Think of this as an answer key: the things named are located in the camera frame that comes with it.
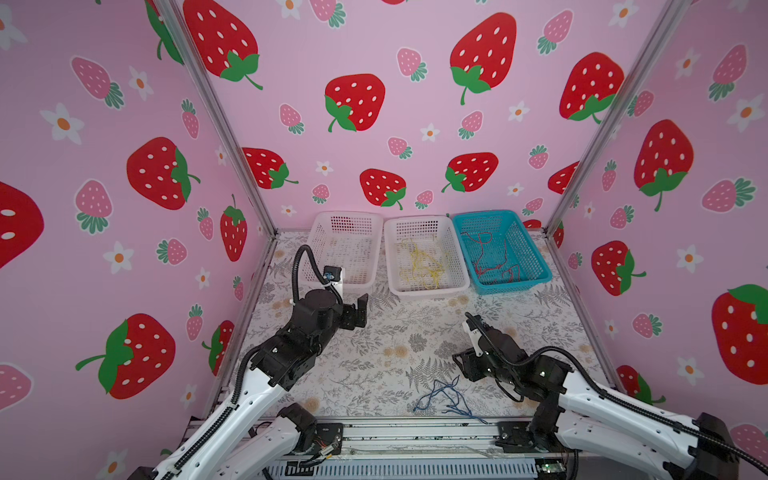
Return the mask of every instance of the pink strawberry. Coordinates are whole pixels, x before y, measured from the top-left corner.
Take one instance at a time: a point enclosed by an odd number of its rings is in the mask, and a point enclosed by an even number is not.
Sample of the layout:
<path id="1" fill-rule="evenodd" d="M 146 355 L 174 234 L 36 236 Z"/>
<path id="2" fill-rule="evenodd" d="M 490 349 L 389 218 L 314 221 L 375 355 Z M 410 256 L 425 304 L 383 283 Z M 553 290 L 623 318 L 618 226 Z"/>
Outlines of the pink strawberry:
<path id="1" fill-rule="evenodd" d="M 181 102 L 181 121 L 184 122 L 184 126 L 190 134 L 190 137 L 197 138 L 197 134 L 200 133 L 200 122 L 197 120 L 197 112 L 192 106 L 192 102 L 189 98 L 185 98 Z"/>
<path id="2" fill-rule="evenodd" d="M 571 10 L 563 10 L 547 22 L 544 26 L 544 36 L 538 39 L 538 53 L 549 55 L 549 52 L 555 50 L 558 43 L 568 36 L 573 21 L 574 13 Z"/>
<path id="3" fill-rule="evenodd" d="M 768 432 L 763 433 L 756 426 L 744 423 L 733 427 L 730 437 L 740 449 L 763 463 L 768 462 Z"/>
<path id="4" fill-rule="evenodd" d="M 411 48 L 400 48 L 397 51 L 397 66 L 400 73 L 410 77 L 411 81 L 421 81 L 427 75 L 427 64 L 422 61 L 422 55 Z"/>
<path id="5" fill-rule="evenodd" d="M 549 160 L 549 154 L 544 145 L 536 145 L 536 148 L 531 150 L 529 155 L 531 155 L 531 158 L 528 159 L 528 163 L 536 170 L 544 168 L 547 160 Z"/>
<path id="6" fill-rule="evenodd" d="M 630 117 L 640 117 L 654 103 L 654 94 L 648 90 L 643 90 L 639 95 L 635 95 L 632 103 L 629 104 L 627 115 Z"/>
<path id="7" fill-rule="evenodd" d="M 720 61 L 712 74 L 714 83 L 710 85 L 710 100 L 718 101 L 728 96 L 736 88 L 733 83 L 741 78 L 746 70 L 746 45 L 736 45 Z"/>
<path id="8" fill-rule="evenodd" d="M 571 256 L 568 258 L 568 266 L 572 270 L 576 270 L 578 267 L 581 266 L 581 253 L 579 252 L 573 252 Z"/>
<path id="9" fill-rule="evenodd" d="M 76 216 L 80 228 L 91 235 L 109 227 L 107 217 L 112 215 L 112 202 L 104 185 L 98 180 L 88 180 L 74 196 L 74 205 L 80 210 Z"/>
<path id="10" fill-rule="evenodd" d="M 233 288 L 235 289 L 235 298 L 243 301 L 245 286 L 243 286 L 243 281 L 240 279 L 240 277 L 235 277 L 235 280 L 233 281 Z"/>
<path id="11" fill-rule="evenodd" d="M 0 412 L 32 393 L 32 377 L 13 363 L 0 362 Z"/>
<path id="12" fill-rule="evenodd" d="M 328 186 L 325 184 L 320 184 L 312 189 L 312 200 L 314 200 L 316 204 L 324 204 L 328 201 L 330 195 L 331 193 L 328 191 Z"/>
<path id="13" fill-rule="evenodd" d="M 280 105 L 280 121 L 288 127 L 288 131 L 294 135 L 304 132 L 304 124 L 301 123 L 301 115 L 295 108 L 288 104 Z"/>
<path id="14" fill-rule="evenodd" d="M 526 217 L 528 215 L 533 215 L 533 213 L 541 208 L 541 205 L 544 204 L 543 198 L 536 198 L 534 200 L 531 200 L 530 202 L 525 204 L 525 208 L 523 209 L 523 215 Z"/>
<path id="15" fill-rule="evenodd" d="M 462 140 L 469 140 L 475 136 L 475 133 L 480 130 L 480 127 L 482 127 L 482 112 L 476 110 L 464 117 L 464 120 L 462 120 L 462 127 L 458 130 L 458 135 Z"/>
<path id="16" fill-rule="evenodd" d="M 739 178 L 735 182 L 725 179 L 717 182 L 701 199 L 701 206 L 719 214 L 731 211 L 733 207 L 742 208 L 752 201 L 754 191 L 752 181 Z"/>
<path id="17" fill-rule="evenodd" d="M 187 319 L 187 336 L 193 342 L 203 329 L 203 307 L 196 303 L 190 309 L 190 317 Z"/>
<path id="18" fill-rule="evenodd" d="M 624 208 L 617 208 L 613 215 L 611 215 L 611 226 L 621 230 L 627 226 L 627 223 L 632 223 L 634 218 L 634 208 L 631 205 L 624 205 Z"/>
<path id="19" fill-rule="evenodd" d="M 663 323 L 659 321 L 659 317 L 654 315 L 648 316 L 645 313 L 641 313 L 632 320 L 634 331 L 647 339 L 661 335 L 662 325 Z"/>
<path id="20" fill-rule="evenodd" d="M 434 194 L 432 194 L 431 190 L 424 190 L 416 197 L 416 208 L 419 210 L 424 210 L 425 208 L 429 207 L 430 204 L 432 204 L 432 199 L 434 198 Z"/>
<path id="21" fill-rule="evenodd" d="M 197 211 L 197 221 L 200 222 L 200 233 L 203 234 L 205 240 L 212 240 L 214 238 L 214 219 L 208 214 L 208 210 L 200 208 Z"/>
<path id="22" fill-rule="evenodd" d="M 336 0 L 310 0 L 315 16 L 321 22 L 328 22 L 331 28 L 339 28 L 344 25 L 344 7 Z"/>
<path id="23" fill-rule="evenodd" d="M 187 258 L 187 248 L 175 238 L 163 240 L 157 245 L 157 259 L 163 263 L 178 265 Z"/>
<path id="24" fill-rule="evenodd" d="M 120 85 L 109 81 L 107 71 L 87 58 L 75 55 L 70 60 L 72 71 L 78 76 L 85 90 L 96 100 L 103 100 L 109 108 L 120 110 L 125 104 L 123 102 L 123 92 L 120 91 Z"/>
<path id="25" fill-rule="evenodd" d="M 413 150 L 408 146 L 408 142 L 402 138 L 390 137 L 386 143 L 389 145 L 389 153 L 398 156 L 403 160 L 410 158 L 411 155 L 413 155 Z"/>

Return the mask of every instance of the green stem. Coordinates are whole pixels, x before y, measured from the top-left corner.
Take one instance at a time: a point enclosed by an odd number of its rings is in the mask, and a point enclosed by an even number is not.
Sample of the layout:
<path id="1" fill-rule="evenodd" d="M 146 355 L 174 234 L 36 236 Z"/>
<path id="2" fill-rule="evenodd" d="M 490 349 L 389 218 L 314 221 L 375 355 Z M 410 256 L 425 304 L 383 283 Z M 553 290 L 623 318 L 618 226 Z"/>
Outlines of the green stem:
<path id="1" fill-rule="evenodd" d="M 90 359 L 85 359 L 82 362 L 79 362 L 77 365 L 74 366 L 74 369 L 77 371 L 80 371 L 80 369 L 86 366 L 88 363 L 91 363 L 94 360 L 103 359 L 104 357 L 106 357 L 106 355 L 92 356 Z"/>

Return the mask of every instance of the red strawberry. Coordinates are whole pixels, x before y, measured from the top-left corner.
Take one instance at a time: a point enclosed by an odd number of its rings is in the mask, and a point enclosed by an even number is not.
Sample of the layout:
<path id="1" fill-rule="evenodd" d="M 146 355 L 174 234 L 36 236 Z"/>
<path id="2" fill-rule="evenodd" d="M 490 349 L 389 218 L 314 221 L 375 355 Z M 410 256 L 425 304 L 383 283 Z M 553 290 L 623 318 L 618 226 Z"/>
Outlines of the red strawberry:
<path id="1" fill-rule="evenodd" d="M 416 208 L 419 210 L 424 210 L 425 208 L 429 207 L 429 205 L 432 204 L 432 200 L 435 198 L 435 195 L 432 193 L 431 190 L 424 190 L 416 197 Z"/>
<path id="2" fill-rule="evenodd" d="M 614 186 L 616 181 L 616 162 L 610 159 L 605 164 L 605 172 L 603 173 L 603 192 L 607 192 Z"/>
<path id="3" fill-rule="evenodd" d="M 175 238 L 163 240 L 157 245 L 157 259 L 163 263 L 178 265 L 187 258 L 187 248 Z"/>
<path id="4" fill-rule="evenodd" d="M 634 208 L 631 205 L 624 205 L 624 208 L 617 208 L 613 215 L 611 215 L 611 226 L 621 230 L 627 226 L 627 223 L 632 223 L 634 218 Z"/>
<path id="5" fill-rule="evenodd" d="M 328 201 L 330 195 L 331 193 L 328 190 L 328 185 L 320 184 L 312 189 L 312 200 L 314 200 L 316 204 L 324 204 Z"/>
<path id="6" fill-rule="evenodd" d="M 768 290 L 742 285 L 718 296 L 712 327 L 730 372 L 755 385 L 768 384 Z"/>
<path id="7" fill-rule="evenodd" d="M 192 106 L 192 102 L 189 98 L 185 98 L 181 102 L 181 121 L 184 122 L 184 126 L 190 134 L 190 137 L 197 138 L 197 134 L 200 133 L 200 122 L 197 120 L 196 111 Z"/>
<path id="8" fill-rule="evenodd" d="M 654 103 L 654 94 L 648 90 L 643 90 L 639 95 L 635 95 L 632 103 L 627 108 L 627 115 L 630 117 L 640 117 Z"/>
<path id="9" fill-rule="evenodd" d="M 531 200 L 530 202 L 525 204 L 525 208 L 523 209 L 523 215 L 526 217 L 529 215 L 533 215 L 533 213 L 541 208 L 541 205 L 544 204 L 544 199 L 539 197 L 535 198 L 534 200 Z"/>
<path id="10" fill-rule="evenodd" d="M 411 48 L 400 48 L 397 51 L 397 66 L 404 77 L 411 81 L 421 81 L 427 76 L 427 64 L 422 61 L 422 54 Z"/>
<path id="11" fill-rule="evenodd" d="M 736 45 L 720 61 L 712 74 L 714 83 L 710 85 L 710 100 L 718 101 L 728 96 L 736 88 L 733 83 L 741 78 L 746 70 L 746 45 Z"/>
<path id="12" fill-rule="evenodd" d="M 34 385 L 27 372 L 13 363 L 0 362 L 0 412 L 27 398 Z"/>
<path id="13" fill-rule="evenodd" d="M 560 116 L 582 121 L 611 106 L 624 82 L 624 71 L 606 54 L 593 52 L 582 58 L 571 70 L 560 98 Z"/>
<path id="14" fill-rule="evenodd" d="M 387 141 L 387 145 L 389 146 L 390 154 L 400 157 L 403 160 L 410 158 L 411 155 L 413 155 L 413 150 L 408 146 L 408 142 L 402 138 L 390 137 Z"/>
<path id="15" fill-rule="evenodd" d="M 467 89 L 473 94 L 491 90 L 509 73 L 518 26 L 507 13 L 496 13 L 474 27 L 458 41 L 451 52 L 453 81 L 462 92 L 462 105 Z"/>
<path id="16" fill-rule="evenodd" d="M 576 167 L 578 167 L 578 162 L 568 165 L 566 168 L 555 172 L 554 175 L 549 177 L 549 182 L 547 182 L 547 187 L 549 187 L 549 190 L 552 190 L 556 194 L 564 194 L 565 189 L 571 182 L 571 178 L 574 176 Z"/>
<path id="17" fill-rule="evenodd" d="M 203 234 L 205 240 L 211 241 L 214 239 L 214 219 L 208 214 L 208 210 L 200 208 L 197 211 L 197 221 L 200 222 L 200 233 Z"/>
<path id="18" fill-rule="evenodd" d="M 632 320 L 634 331 L 647 339 L 661 335 L 662 325 L 663 323 L 659 321 L 659 317 L 654 315 L 648 316 L 645 313 L 641 313 Z"/>
<path id="19" fill-rule="evenodd" d="M 445 179 L 449 182 L 441 190 L 449 186 L 457 192 L 473 192 L 483 185 L 493 175 L 498 167 L 498 157 L 489 152 L 478 154 L 463 154 L 448 162 Z"/>
<path id="20" fill-rule="evenodd" d="M 406 181 L 399 175 L 369 168 L 360 174 L 360 187 L 371 204 L 377 207 L 398 204 L 402 210 L 400 200 L 406 195 Z"/>
<path id="21" fill-rule="evenodd" d="M 87 58 L 75 55 L 71 59 L 72 71 L 78 76 L 85 90 L 96 100 L 103 100 L 109 108 L 120 110 L 125 104 L 120 85 L 109 81 L 107 71 Z"/>
<path id="22" fill-rule="evenodd" d="M 35 201 L 0 182 L 0 268 L 31 247 L 44 227 Z"/>
<path id="23" fill-rule="evenodd" d="M 304 124 L 301 123 L 301 115 L 295 108 L 288 104 L 280 105 L 280 121 L 288 127 L 288 131 L 294 135 L 304 133 Z"/>
<path id="24" fill-rule="evenodd" d="M 672 120 L 662 120 L 643 140 L 634 165 L 634 184 L 649 197 L 659 196 L 658 212 L 664 192 L 677 188 L 693 164 L 694 147 L 688 137 Z"/>
<path id="25" fill-rule="evenodd" d="M 538 53 L 549 55 L 549 52 L 555 50 L 558 43 L 568 36 L 573 21 L 574 13 L 571 10 L 563 10 L 547 22 L 544 26 L 544 36 L 538 39 Z"/>
<path id="26" fill-rule="evenodd" d="M 208 354 L 208 366 L 210 371 L 214 375 L 219 374 L 219 367 L 224 360 L 224 354 L 227 353 L 227 347 L 230 344 L 232 338 L 232 332 L 235 330 L 235 325 L 229 320 L 224 320 L 221 325 L 216 328 L 214 336 L 210 338 L 210 346 L 205 344 L 203 340 L 203 348 L 210 350 Z"/>
<path id="27" fill-rule="evenodd" d="M 715 184 L 701 199 L 701 206 L 719 214 L 731 211 L 733 207 L 742 208 L 754 198 L 757 187 L 752 187 L 752 181 L 739 178 L 735 182 L 726 179 Z"/>
<path id="28" fill-rule="evenodd" d="M 137 313 L 107 338 L 106 353 L 79 362 L 80 370 L 94 360 L 104 359 L 98 380 L 116 399 L 128 399 L 146 389 L 170 368 L 176 355 L 176 343 L 157 320 Z"/>
<path id="29" fill-rule="evenodd" d="M 235 298 L 242 302 L 245 287 L 243 286 L 243 281 L 240 279 L 239 276 L 235 277 L 232 288 L 235 289 Z"/>
<path id="30" fill-rule="evenodd" d="M 462 140 L 469 140 L 475 136 L 480 127 L 482 127 L 482 112 L 480 110 L 473 111 L 462 120 L 462 127 L 459 128 L 458 135 Z"/>
<path id="31" fill-rule="evenodd" d="M 375 124 L 386 90 L 379 77 L 363 73 L 334 78 L 326 85 L 326 110 L 345 130 L 364 131 Z"/>
<path id="32" fill-rule="evenodd" d="M 299 183 L 288 180 L 288 175 L 290 175 L 288 165 L 275 152 L 263 148 L 244 148 L 243 153 L 259 187 L 269 190 L 270 188 L 280 188 L 286 182 Z"/>
<path id="33" fill-rule="evenodd" d="M 544 168 L 547 160 L 549 160 L 549 154 L 544 145 L 536 145 L 536 148 L 531 150 L 529 155 L 531 155 L 531 158 L 528 159 L 528 163 L 536 170 Z"/>
<path id="34" fill-rule="evenodd" d="M 619 296 L 632 286 L 633 276 L 646 273 L 634 272 L 634 257 L 629 248 L 618 240 L 608 242 L 592 252 L 592 270 L 603 288 L 613 296 Z"/>
<path id="35" fill-rule="evenodd" d="M 178 210 L 189 200 L 192 192 L 187 172 L 187 159 L 174 142 L 157 137 L 139 147 L 128 158 L 128 181 L 142 197 L 168 210 Z"/>
<path id="36" fill-rule="evenodd" d="M 187 319 L 187 336 L 193 342 L 203 329 L 203 308 L 196 303 L 192 306 Z"/>
<path id="37" fill-rule="evenodd" d="M 87 180 L 74 196 L 74 205 L 80 210 L 76 216 L 80 228 L 91 235 L 109 227 L 107 217 L 112 215 L 112 201 L 104 185 L 98 180 Z"/>
<path id="38" fill-rule="evenodd" d="M 259 68 L 259 45 L 247 26 L 214 0 L 186 0 L 184 21 L 205 68 L 217 77 L 240 81 Z"/>
<path id="39" fill-rule="evenodd" d="M 232 195 L 232 205 L 221 214 L 219 230 L 221 230 L 221 240 L 224 242 L 227 256 L 231 261 L 237 262 L 243 254 L 245 239 L 248 237 L 248 223 L 245 221 L 243 211 L 237 208 L 234 195 Z"/>

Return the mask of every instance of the white flower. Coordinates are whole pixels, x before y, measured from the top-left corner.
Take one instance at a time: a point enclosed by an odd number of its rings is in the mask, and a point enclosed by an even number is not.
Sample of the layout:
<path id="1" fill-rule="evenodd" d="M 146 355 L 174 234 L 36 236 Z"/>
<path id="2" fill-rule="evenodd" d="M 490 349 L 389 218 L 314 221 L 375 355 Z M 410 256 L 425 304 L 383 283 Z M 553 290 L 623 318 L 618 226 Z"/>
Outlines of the white flower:
<path id="1" fill-rule="evenodd" d="M 131 86 L 131 88 L 139 90 L 139 96 L 141 96 L 141 100 L 146 101 L 147 95 L 152 95 L 154 93 L 152 87 L 150 87 L 147 83 L 147 72 L 142 71 L 139 73 L 130 65 L 128 65 L 128 69 L 131 71 L 131 79 L 128 81 L 128 84 Z"/>
<path id="2" fill-rule="evenodd" d="M 19 43 L 27 43 L 27 38 L 18 28 L 13 26 L 11 8 L 7 5 L 0 4 L 0 25 L 4 28 L 0 29 L 0 48 L 8 50 L 11 47 L 11 40 L 16 40 Z"/>
<path id="3" fill-rule="evenodd" d="M 509 120 L 523 121 L 523 115 L 527 114 L 529 111 L 531 111 L 531 109 L 525 106 L 524 101 L 520 100 L 519 104 L 512 105 L 509 108 Z"/>
<path id="4" fill-rule="evenodd" d="M 289 16 L 299 19 L 299 7 L 304 0 L 275 0 L 278 5 L 283 6 L 283 18 Z"/>
<path id="5" fill-rule="evenodd" d="M 736 113 L 728 118 L 728 124 L 736 124 L 739 133 L 746 130 L 746 126 L 752 120 L 759 120 L 766 116 L 766 112 L 760 108 L 764 94 L 759 94 L 752 101 L 739 100 L 736 102 Z"/>
<path id="6" fill-rule="evenodd" d="M 125 470 L 125 456 L 128 455 L 128 450 L 125 449 L 120 453 L 109 452 L 107 455 L 107 464 L 98 471 L 96 474 L 97 480 L 112 480 L 113 478 L 122 478 L 120 475 Z"/>
<path id="7" fill-rule="evenodd" d="M 210 272 L 206 272 L 203 267 L 200 267 L 200 273 L 195 275 L 194 279 L 197 280 L 197 286 L 199 287 L 199 290 L 202 290 L 204 286 L 210 286 L 210 283 L 208 283 L 208 280 L 210 279 Z"/>
<path id="8" fill-rule="evenodd" d="M 677 256 L 680 261 L 677 262 L 677 268 L 686 267 L 689 272 L 696 271 L 696 265 L 704 261 L 704 257 L 696 254 L 696 245 L 691 245 L 688 250 L 677 249 Z"/>
<path id="9" fill-rule="evenodd" d="M 674 79 L 677 80 L 682 76 L 690 77 L 690 74 L 694 72 L 694 65 L 699 61 L 700 56 L 701 53 L 694 53 L 692 48 L 688 48 L 688 51 L 685 52 L 685 56 L 674 64 L 674 66 L 677 67 L 677 73 L 675 74 Z"/>
<path id="10" fill-rule="evenodd" d="M 608 22 L 608 26 L 618 24 L 622 28 L 626 27 L 627 20 L 640 10 L 640 7 L 632 5 L 633 3 L 634 0 L 626 0 L 624 3 L 614 4 L 614 16 Z"/>
<path id="11" fill-rule="evenodd" d="M 330 162 L 317 162 L 317 168 L 315 169 L 315 172 L 320 172 L 327 177 L 328 174 L 332 171 L 333 169 L 331 168 Z"/>
<path id="12" fill-rule="evenodd" d="M 507 192 L 507 195 L 515 195 L 516 197 L 520 194 L 520 192 L 525 190 L 524 187 L 520 186 L 520 182 L 512 185 L 511 187 L 507 187 L 507 188 L 509 189 L 509 192 Z"/>
<path id="13" fill-rule="evenodd" d="M 114 251 L 104 254 L 104 260 L 112 263 L 112 275 L 122 270 L 131 269 L 131 257 L 134 255 L 133 249 L 123 249 L 120 242 L 114 243 Z"/>
<path id="14" fill-rule="evenodd" d="M 616 330 L 616 326 L 614 325 L 613 320 L 611 320 L 610 322 L 608 320 L 605 320 L 605 332 L 611 336 L 611 340 L 615 339 L 616 334 L 618 333 L 618 330 Z"/>
<path id="15" fill-rule="evenodd" d="M 688 379 L 691 385 L 696 385 L 696 379 L 704 378 L 703 372 L 696 368 L 696 359 L 688 359 L 677 357 L 677 364 L 680 366 L 677 369 L 679 376 L 684 376 Z"/>
<path id="16" fill-rule="evenodd" d="M 196 397 L 194 391 L 197 390 L 197 385 L 187 384 L 187 388 L 184 390 L 184 394 L 179 399 L 184 404 L 184 410 L 188 409 L 190 403 L 194 402 Z"/>
<path id="17" fill-rule="evenodd" d="M 73 144 L 80 144 L 80 134 L 78 131 L 82 130 L 85 124 L 82 120 L 70 117 L 64 104 L 56 104 L 56 112 L 40 110 L 40 115 L 43 116 L 45 121 L 53 125 L 51 136 L 54 140 L 61 140 L 66 137 L 72 140 Z"/>
<path id="18" fill-rule="evenodd" d="M 440 130 L 435 128 L 434 124 L 429 124 L 427 128 L 422 128 L 422 141 L 430 140 L 435 141 L 435 138 L 440 133 Z"/>
<path id="19" fill-rule="evenodd" d="M 594 207 L 592 207 L 592 202 L 584 205 L 584 217 L 588 218 L 589 220 L 592 220 L 593 213 L 594 213 Z"/>

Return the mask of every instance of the blue string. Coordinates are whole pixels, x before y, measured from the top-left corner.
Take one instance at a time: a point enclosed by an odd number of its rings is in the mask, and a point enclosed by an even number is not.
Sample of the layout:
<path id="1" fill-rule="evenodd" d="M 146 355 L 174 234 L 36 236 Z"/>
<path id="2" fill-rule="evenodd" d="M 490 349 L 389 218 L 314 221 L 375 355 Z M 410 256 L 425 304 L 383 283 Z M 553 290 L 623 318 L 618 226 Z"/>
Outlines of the blue string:
<path id="1" fill-rule="evenodd" d="M 430 393 L 423 395 L 419 399 L 419 401 L 416 402 L 416 405 L 413 407 L 413 412 L 415 412 L 416 410 L 427 410 L 429 406 L 432 404 L 432 399 L 435 398 L 440 393 L 442 393 L 451 402 L 445 406 L 447 410 L 443 410 L 442 413 L 448 413 L 448 412 L 458 413 L 461 416 L 469 417 L 470 419 L 479 420 L 487 425 L 488 422 L 472 414 L 472 409 L 470 409 L 469 405 L 467 405 L 467 400 L 464 398 L 464 395 L 455 388 L 458 385 L 458 377 L 459 376 L 457 375 L 456 378 L 454 378 L 453 381 L 450 383 L 441 382 L 440 380 L 437 380 L 437 379 L 432 380 L 432 391 Z M 454 398 L 450 396 L 449 392 L 453 392 L 456 395 L 456 397 Z M 422 404 L 422 400 L 425 398 L 427 398 L 427 404 L 422 407 L 420 405 Z"/>

